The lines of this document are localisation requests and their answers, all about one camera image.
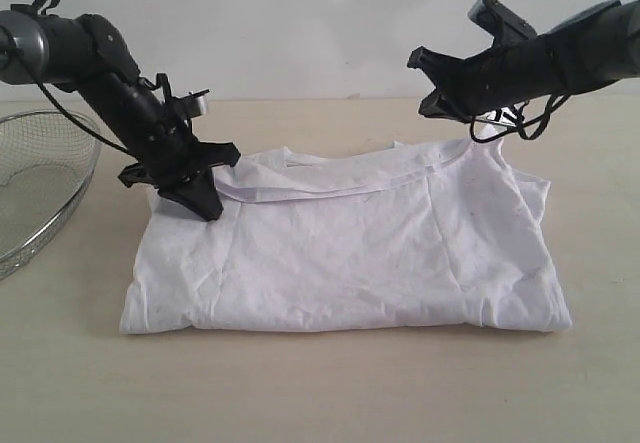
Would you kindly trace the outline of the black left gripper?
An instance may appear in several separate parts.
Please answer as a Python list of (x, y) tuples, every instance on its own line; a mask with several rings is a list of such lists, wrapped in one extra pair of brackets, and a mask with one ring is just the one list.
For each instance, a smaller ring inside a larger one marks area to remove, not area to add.
[(135, 159), (118, 175), (125, 186), (150, 185), (160, 197), (204, 221), (221, 217), (223, 204), (212, 169), (237, 165), (234, 143), (203, 142), (187, 123), (161, 107), (119, 107), (117, 137)]

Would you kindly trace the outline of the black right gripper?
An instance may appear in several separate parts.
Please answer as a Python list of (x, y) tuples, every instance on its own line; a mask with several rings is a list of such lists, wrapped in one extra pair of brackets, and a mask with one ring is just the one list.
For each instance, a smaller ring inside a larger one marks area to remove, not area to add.
[(406, 63), (421, 71), (434, 89), (418, 114), (431, 119), (472, 122), (476, 115), (555, 92), (555, 65), (542, 37), (493, 48), (467, 59), (414, 49)]

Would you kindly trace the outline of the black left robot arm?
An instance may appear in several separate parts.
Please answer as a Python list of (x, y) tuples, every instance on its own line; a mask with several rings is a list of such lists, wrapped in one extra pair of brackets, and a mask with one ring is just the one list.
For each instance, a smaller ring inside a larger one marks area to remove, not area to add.
[(192, 121), (207, 111), (205, 92), (177, 97), (166, 74), (143, 77), (106, 18), (40, 15), (23, 5), (2, 11), (1, 80), (78, 93), (134, 158), (119, 175), (126, 187), (150, 185), (207, 222), (220, 218), (212, 170), (235, 166), (239, 150), (200, 141)]

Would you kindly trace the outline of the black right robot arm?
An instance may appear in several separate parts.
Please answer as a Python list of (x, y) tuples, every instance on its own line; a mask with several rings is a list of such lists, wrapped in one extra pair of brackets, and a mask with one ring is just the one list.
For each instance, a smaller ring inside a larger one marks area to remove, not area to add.
[(425, 118), (469, 124), (480, 115), (544, 96), (597, 91), (639, 75), (639, 4), (596, 4), (545, 33), (499, 0), (477, 0), (469, 19), (491, 46), (457, 58), (423, 46), (407, 62), (434, 89), (419, 106)]

